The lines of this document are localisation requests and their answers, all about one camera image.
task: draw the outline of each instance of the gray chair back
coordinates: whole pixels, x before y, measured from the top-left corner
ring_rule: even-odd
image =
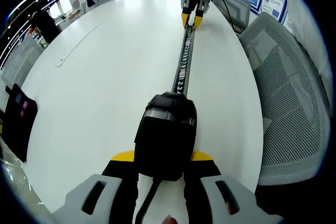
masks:
[[[266,13],[239,36],[261,101],[264,150],[260,185],[283,185],[315,176],[330,136],[323,84],[309,55]]]
[[[229,14],[223,0],[212,0],[227,21],[231,24]],[[241,34],[248,26],[251,3],[247,0],[225,0],[229,9],[235,32]]]

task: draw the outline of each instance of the white wall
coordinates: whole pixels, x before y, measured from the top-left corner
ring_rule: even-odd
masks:
[[[0,70],[0,109],[5,112],[9,94],[5,91],[6,84],[1,80],[2,70]]]
[[[250,25],[257,17],[258,17],[257,14],[250,11],[250,19],[248,21],[248,25]]]

